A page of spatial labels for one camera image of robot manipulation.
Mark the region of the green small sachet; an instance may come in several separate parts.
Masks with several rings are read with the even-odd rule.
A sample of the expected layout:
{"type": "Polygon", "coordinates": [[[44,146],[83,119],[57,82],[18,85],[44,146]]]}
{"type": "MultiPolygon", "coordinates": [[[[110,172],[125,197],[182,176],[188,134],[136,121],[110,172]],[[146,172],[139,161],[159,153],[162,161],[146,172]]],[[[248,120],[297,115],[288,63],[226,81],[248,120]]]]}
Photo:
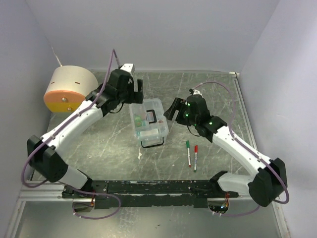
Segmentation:
{"type": "Polygon", "coordinates": [[[142,127],[143,126],[143,119],[140,116],[134,117],[135,127],[142,127]]]}

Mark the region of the white teal bandage wrappers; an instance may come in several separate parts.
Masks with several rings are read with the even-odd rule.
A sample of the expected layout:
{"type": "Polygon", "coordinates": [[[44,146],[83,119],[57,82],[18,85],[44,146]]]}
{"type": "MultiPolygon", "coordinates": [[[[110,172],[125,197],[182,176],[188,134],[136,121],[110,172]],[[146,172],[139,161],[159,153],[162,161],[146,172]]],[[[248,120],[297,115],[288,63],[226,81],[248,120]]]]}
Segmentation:
{"type": "Polygon", "coordinates": [[[157,128],[151,130],[140,131],[140,137],[155,136],[159,134],[157,128]]]}

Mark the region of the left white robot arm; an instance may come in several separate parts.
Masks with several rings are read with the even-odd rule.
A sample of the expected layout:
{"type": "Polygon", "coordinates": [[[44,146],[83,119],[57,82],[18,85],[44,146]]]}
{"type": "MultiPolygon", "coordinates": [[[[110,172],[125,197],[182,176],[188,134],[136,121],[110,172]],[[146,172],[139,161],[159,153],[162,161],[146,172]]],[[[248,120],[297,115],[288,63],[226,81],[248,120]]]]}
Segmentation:
{"type": "Polygon", "coordinates": [[[92,179],[68,165],[62,154],[73,139],[107,114],[112,114],[118,105],[141,104],[143,98],[141,79],[134,80],[131,73],[123,69],[107,73],[105,81],[91,91],[60,125],[41,137],[28,139],[28,165],[47,181],[70,186],[82,198],[90,196],[92,179]]]}

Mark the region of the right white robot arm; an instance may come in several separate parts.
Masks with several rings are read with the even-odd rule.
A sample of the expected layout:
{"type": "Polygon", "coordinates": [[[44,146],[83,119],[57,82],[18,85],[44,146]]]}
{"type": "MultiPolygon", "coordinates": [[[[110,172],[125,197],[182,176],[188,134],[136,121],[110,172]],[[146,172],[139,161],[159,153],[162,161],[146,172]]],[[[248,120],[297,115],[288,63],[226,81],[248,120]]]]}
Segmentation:
{"type": "Polygon", "coordinates": [[[232,191],[249,195],[259,206],[267,207],[277,201],[281,193],[288,192],[285,163],[260,153],[231,131],[223,119],[212,116],[201,95],[175,98],[164,116],[167,120],[175,119],[178,124],[194,126],[199,136],[224,149],[249,173],[241,176],[223,172],[210,185],[213,196],[221,197],[232,191]]]}

